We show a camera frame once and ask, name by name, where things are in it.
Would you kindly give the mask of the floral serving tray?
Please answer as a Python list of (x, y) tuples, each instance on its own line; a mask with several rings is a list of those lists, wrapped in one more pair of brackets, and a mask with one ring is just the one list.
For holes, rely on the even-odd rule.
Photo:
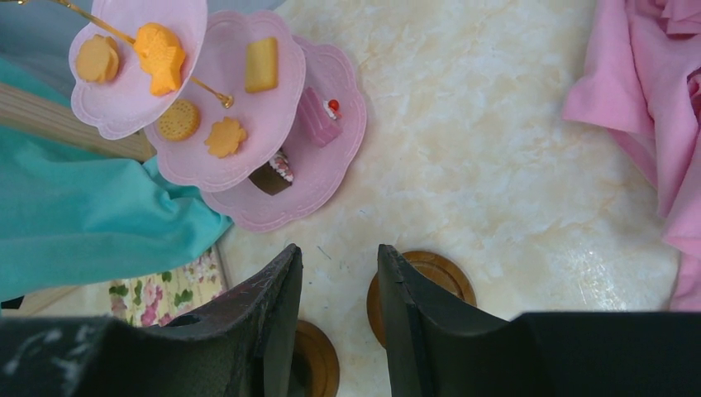
[(227, 290), (216, 247), (179, 268), (132, 279), (114, 280), (108, 294), (112, 314), (137, 327), (164, 326)]

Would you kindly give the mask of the pink-tipped right gripper finger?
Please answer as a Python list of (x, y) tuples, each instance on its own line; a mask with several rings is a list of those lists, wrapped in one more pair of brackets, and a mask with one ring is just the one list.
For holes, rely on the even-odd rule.
[(507, 321), (458, 299), (393, 246), (378, 249), (394, 396), (524, 396), (522, 339)]

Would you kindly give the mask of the orange croissant pastry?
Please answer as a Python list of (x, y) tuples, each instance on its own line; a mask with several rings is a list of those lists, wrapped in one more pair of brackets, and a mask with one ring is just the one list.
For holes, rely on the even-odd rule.
[(137, 30), (133, 44), (141, 69), (150, 76), (150, 93), (164, 96), (180, 90), (186, 52), (169, 28), (149, 22)]

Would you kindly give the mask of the round orange cookie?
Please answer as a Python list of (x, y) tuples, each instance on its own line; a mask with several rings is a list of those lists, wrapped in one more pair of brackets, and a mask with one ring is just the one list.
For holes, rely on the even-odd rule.
[(235, 118), (224, 117), (212, 124), (211, 132), (205, 140), (207, 153), (217, 158), (235, 155), (247, 140), (247, 130)]

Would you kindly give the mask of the small brown cookie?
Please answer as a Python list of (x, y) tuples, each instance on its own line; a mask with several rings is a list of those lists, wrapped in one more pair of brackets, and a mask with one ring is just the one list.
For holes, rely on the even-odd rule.
[(157, 129), (167, 141), (189, 139), (199, 128), (201, 115), (197, 105), (177, 99), (157, 120)]

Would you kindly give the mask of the chocolate cake slice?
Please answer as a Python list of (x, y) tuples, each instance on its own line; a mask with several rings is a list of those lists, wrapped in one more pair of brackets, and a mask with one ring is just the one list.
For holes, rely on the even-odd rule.
[(282, 150), (278, 150), (249, 176), (249, 180), (265, 194), (274, 196), (292, 186), (294, 173), (288, 157)]

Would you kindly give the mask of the pink macaron pastry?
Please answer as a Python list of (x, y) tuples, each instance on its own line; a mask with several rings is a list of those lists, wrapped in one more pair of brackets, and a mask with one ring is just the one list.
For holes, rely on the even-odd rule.
[(311, 143), (324, 147), (342, 133), (338, 112), (312, 87), (303, 90), (297, 109), (297, 118)]

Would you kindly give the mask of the small orange pastry top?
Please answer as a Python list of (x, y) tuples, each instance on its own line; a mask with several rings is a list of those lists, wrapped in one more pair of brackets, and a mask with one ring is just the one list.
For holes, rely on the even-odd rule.
[(94, 35), (79, 48), (74, 60), (76, 74), (88, 83), (112, 81), (120, 67), (117, 42), (111, 36)]

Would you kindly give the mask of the brown saucer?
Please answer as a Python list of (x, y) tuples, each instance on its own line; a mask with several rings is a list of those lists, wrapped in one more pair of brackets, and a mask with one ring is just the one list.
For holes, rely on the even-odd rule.
[[(477, 298), (469, 278), (453, 261), (430, 251), (405, 251), (402, 256), (433, 283), (467, 304), (477, 305)], [(385, 347), (386, 336), (381, 313), (378, 273), (370, 282), (366, 297), (366, 312), (374, 336), (379, 344)]]
[(335, 397), (340, 364), (328, 336), (316, 325), (298, 320), (288, 396)]

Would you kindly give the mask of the yellow square biscuit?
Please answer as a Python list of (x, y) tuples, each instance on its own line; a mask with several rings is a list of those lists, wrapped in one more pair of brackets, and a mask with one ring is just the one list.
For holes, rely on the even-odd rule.
[(245, 91), (260, 93), (278, 87), (278, 41), (266, 37), (246, 46)]

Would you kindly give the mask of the finger of the pink-tipped left gripper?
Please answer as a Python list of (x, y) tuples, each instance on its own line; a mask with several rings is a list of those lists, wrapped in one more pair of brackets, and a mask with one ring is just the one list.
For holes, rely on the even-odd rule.
[(213, 301), (146, 329), (144, 358), (169, 382), (161, 395), (287, 395), (302, 278), (290, 244)]

